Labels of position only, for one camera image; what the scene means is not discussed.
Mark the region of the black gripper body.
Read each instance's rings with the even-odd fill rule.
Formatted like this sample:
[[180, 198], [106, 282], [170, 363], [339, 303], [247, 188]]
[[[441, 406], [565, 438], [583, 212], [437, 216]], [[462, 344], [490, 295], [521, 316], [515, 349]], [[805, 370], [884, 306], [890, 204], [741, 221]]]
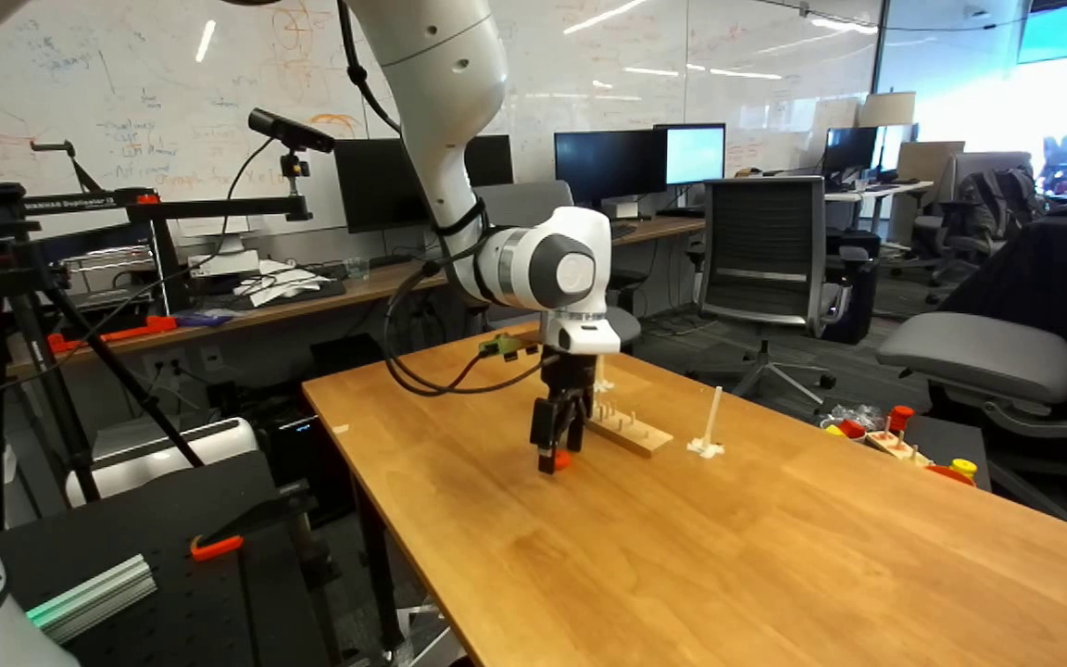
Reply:
[[540, 383], [543, 383], [549, 416], [565, 416], [565, 412], [588, 416], [595, 359], [549, 349], [540, 357]]

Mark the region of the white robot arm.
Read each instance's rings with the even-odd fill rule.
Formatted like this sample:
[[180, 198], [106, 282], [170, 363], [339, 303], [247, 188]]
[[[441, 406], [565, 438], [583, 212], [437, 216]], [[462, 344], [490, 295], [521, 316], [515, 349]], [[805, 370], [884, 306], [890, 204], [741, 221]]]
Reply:
[[490, 0], [339, 0], [393, 96], [393, 121], [435, 219], [446, 275], [472, 300], [540, 316], [540, 383], [528, 445], [554, 474], [583, 448], [595, 359], [621, 349], [606, 316], [611, 221], [561, 204], [538, 221], [496, 219], [496, 178], [481, 149], [496, 142], [510, 85]]

